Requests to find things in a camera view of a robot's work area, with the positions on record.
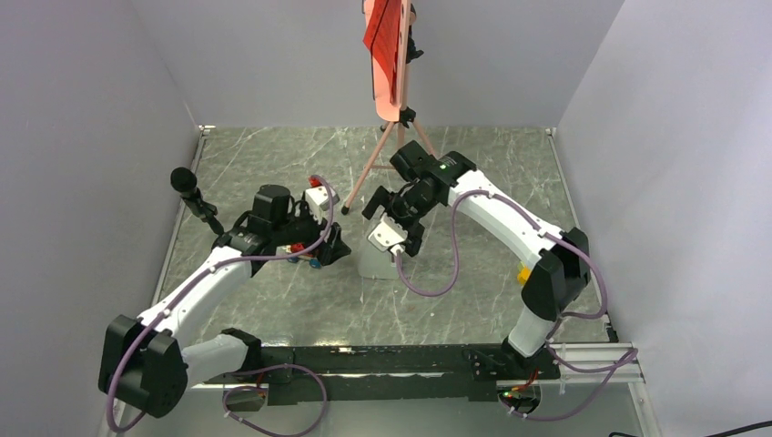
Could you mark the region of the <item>pink tripod music stand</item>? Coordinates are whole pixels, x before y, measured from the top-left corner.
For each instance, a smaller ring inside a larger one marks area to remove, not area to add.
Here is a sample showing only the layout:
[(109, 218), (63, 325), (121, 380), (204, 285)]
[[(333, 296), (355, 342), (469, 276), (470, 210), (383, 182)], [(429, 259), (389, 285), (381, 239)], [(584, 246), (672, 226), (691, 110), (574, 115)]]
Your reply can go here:
[[(366, 29), (366, 15), (364, 13), (363, 2), (361, 3), (361, 10), (365, 18)], [(422, 140), (424, 146), (430, 154), (435, 153), (432, 142), (428, 139), (423, 126), (417, 121), (416, 112), (408, 105), (409, 95), (409, 82), (410, 82), (410, 66), (411, 62), (419, 59), (424, 55), (424, 52), (420, 50), (415, 43), (412, 34), (412, 27), (417, 19), (417, 13), (415, 7), (411, 1), (402, 2), (402, 21), (401, 21), (401, 44), (399, 50), (399, 62), (398, 62), (398, 79), (397, 79), (397, 100), (394, 104), (389, 101), (387, 96), (387, 87), (385, 83), (385, 77), (382, 75), (378, 65), (371, 59), (369, 52), (369, 58), (371, 61), (371, 94), (375, 104), (376, 114), (382, 120), (381, 124), (381, 137), (377, 143), (377, 146), (372, 151), (366, 165), (364, 166), (359, 178), (345, 200), (341, 213), (344, 215), (349, 214), (355, 198), (358, 196), (361, 187), (370, 174), (370, 172), (377, 168), (375, 163), (379, 154), (383, 150), (387, 140), (392, 133), (397, 135), (397, 145), (400, 147), (405, 144), (405, 131), (409, 128), (414, 128)]]

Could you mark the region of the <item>red sheet music folder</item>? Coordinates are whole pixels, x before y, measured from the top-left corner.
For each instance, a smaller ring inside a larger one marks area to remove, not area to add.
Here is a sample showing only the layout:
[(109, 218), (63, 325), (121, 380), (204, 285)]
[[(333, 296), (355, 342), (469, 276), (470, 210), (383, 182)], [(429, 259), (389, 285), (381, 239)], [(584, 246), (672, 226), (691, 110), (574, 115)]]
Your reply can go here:
[(399, 50), (401, 44), (402, 2), (397, 0), (364, 1), (366, 29), (363, 44), (385, 77), (387, 96), (397, 100)]

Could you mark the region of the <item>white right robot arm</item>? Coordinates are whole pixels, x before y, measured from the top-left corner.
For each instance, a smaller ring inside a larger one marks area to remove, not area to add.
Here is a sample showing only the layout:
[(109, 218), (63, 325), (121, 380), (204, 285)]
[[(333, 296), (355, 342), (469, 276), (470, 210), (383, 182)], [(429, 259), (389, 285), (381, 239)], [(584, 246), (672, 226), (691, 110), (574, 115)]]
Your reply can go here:
[(514, 378), (526, 377), (566, 308), (591, 280), (587, 236), (538, 218), (457, 151), (436, 158), (411, 141), (390, 162), (405, 184), (398, 191), (378, 187), (364, 207), (364, 218), (379, 218), (369, 242), (396, 263), (417, 255), (421, 220), (438, 205), (466, 215), (501, 241), (525, 270), (523, 310), (503, 341), (503, 368)]

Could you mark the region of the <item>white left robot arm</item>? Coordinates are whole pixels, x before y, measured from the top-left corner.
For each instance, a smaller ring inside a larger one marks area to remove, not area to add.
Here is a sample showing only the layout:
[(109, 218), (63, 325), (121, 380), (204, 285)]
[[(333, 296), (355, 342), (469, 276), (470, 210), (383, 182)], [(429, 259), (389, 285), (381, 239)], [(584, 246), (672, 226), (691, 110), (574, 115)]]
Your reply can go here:
[(259, 338), (235, 328), (201, 343), (195, 335), (231, 292), (267, 262), (283, 259), (279, 249), (300, 244), (303, 254), (320, 256), (322, 266), (349, 255), (333, 220), (339, 200), (326, 182), (299, 198), (283, 186), (262, 186), (183, 283), (135, 318), (119, 315), (108, 325), (97, 379), (108, 401), (161, 418), (201, 382), (227, 373), (254, 380), (263, 364)]

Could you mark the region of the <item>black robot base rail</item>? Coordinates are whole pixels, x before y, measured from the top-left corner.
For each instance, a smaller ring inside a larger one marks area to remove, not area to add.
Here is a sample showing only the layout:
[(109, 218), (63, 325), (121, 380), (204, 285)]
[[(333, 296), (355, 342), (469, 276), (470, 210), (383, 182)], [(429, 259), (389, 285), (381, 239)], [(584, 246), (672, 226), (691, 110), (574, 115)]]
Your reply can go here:
[(331, 401), (460, 399), (496, 401), (500, 390), (556, 381), (561, 372), (546, 350), (521, 358), (494, 343), (388, 346), (265, 346), (263, 376), (221, 373), (208, 384), (260, 382), (270, 406)]

